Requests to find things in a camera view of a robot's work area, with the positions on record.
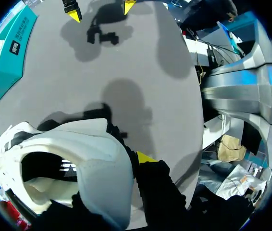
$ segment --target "metal panel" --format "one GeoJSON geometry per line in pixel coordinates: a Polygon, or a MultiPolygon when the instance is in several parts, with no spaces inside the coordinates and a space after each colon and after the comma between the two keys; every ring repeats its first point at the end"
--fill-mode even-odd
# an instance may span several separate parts
{"type": "Polygon", "coordinates": [[[211,75],[256,68],[263,64],[272,64],[272,41],[258,20],[255,21],[255,36],[256,41],[249,54],[235,63],[215,68],[212,70],[211,75]]]}
{"type": "Polygon", "coordinates": [[[266,120],[261,116],[250,113],[226,110],[219,110],[219,112],[226,116],[242,119],[250,123],[255,129],[259,131],[266,146],[269,167],[272,168],[272,125],[266,122],[266,120]]]}
{"type": "Polygon", "coordinates": [[[202,92],[215,109],[258,114],[272,124],[272,64],[209,76],[202,92]]]}

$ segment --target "gray surface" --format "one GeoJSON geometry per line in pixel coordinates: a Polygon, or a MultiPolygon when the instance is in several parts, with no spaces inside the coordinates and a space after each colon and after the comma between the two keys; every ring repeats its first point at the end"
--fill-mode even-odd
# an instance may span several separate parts
{"type": "MultiPolygon", "coordinates": [[[[49,119],[78,118],[106,103],[112,122],[128,133],[127,145],[166,161],[188,206],[203,136],[200,89],[188,49],[161,2],[137,3],[126,20],[101,25],[104,33],[116,32],[119,44],[87,43],[90,22],[106,2],[79,1],[80,24],[64,14],[61,1],[34,9],[39,17],[24,76],[0,101],[0,132],[21,121],[38,127],[49,119]]],[[[137,191],[135,186],[130,228],[146,225],[137,191]]]]}

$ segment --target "dark clothing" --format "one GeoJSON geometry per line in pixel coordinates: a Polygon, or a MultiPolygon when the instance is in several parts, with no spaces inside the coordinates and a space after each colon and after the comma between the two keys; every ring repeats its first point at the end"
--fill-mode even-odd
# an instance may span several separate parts
{"type": "Polygon", "coordinates": [[[220,16],[205,1],[201,1],[197,4],[197,10],[189,13],[180,28],[182,30],[190,28],[193,31],[203,30],[216,26],[219,19],[220,16]]]}
{"type": "Polygon", "coordinates": [[[203,0],[214,10],[223,20],[229,19],[227,13],[237,16],[237,9],[232,0],[203,0]]]}
{"type": "Polygon", "coordinates": [[[228,20],[227,13],[237,16],[237,10],[231,0],[202,0],[191,6],[187,18],[180,25],[182,30],[193,31],[216,26],[216,22],[228,20]]]}

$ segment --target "cable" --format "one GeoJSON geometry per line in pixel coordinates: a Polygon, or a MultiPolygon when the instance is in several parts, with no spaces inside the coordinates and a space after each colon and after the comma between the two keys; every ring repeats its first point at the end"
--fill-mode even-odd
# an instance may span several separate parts
{"type": "Polygon", "coordinates": [[[214,44],[209,43],[209,42],[206,42],[206,41],[204,41],[204,40],[202,40],[202,39],[198,39],[198,40],[200,40],[200,41],[202,41],[203,43],[206,43],[206,44],[208,44],[208,45],[211,45],[211,46],[213,46],[213,47],[218,47],[218,48],[220,48],[220,49],[223,49],[223,50],[232,52],[232,53],[234,53],[234,54],[238,54],[238,53],[236,53],[235,51],[232,51],[232,50],[230,50],[230,49],[228,49],[228,48],[225,48],[225,47],[222,47],[222,46],[220,46],[220,45],[214,45],[214,44]]]}
{"type": "Polygon", "coordinates": [[[237,187],[236,183],[235,183],[233,180],[231,180],[231,181],[232,181],[232,182],[233,182],[233,184],[235,185],[235,187],[236,187],[236,189],[237,189],[238,193],[239,193],[241,196],[243,196],[243,195],[240,193],[240,191],[239,191],[239,189],[238,189],[238,187],[237,187]]]}
{"type": "Polygon", "coordinates": [[[219,50],[216,49],[216,52],[228,63],[230,64],[230,62],[228,60],[225,59],[225,57],[219,52],[219,50]]]}
{"type": "Polygon", "coordinates": [[[199,85],[200,85],[201,82],[202,82],[203,77],[204,77],[205,74],[206,74],[206,72],[203,71],[202,66],[199,64],[199,59],[198,59],[198,49],[197,49],[197,39],[196,39],[195,42],[196,42],[195,47],[196,47],[197,65],[200,66],[200,68],[201,68],[201,73],[200,73],[200,75],[199,75],[199,85]]]}

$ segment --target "person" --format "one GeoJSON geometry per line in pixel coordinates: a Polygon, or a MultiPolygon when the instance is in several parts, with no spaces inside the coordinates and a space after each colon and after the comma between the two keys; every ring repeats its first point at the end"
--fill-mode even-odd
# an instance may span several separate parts
{"type": "Polygon", "coordinates": [[[192,38],[198,30],[216,26],[217,21],[233,22],[237,9],[232,0],[201,0],[188,8],[187,18],[180,24],[182,31],[192,38]]]}

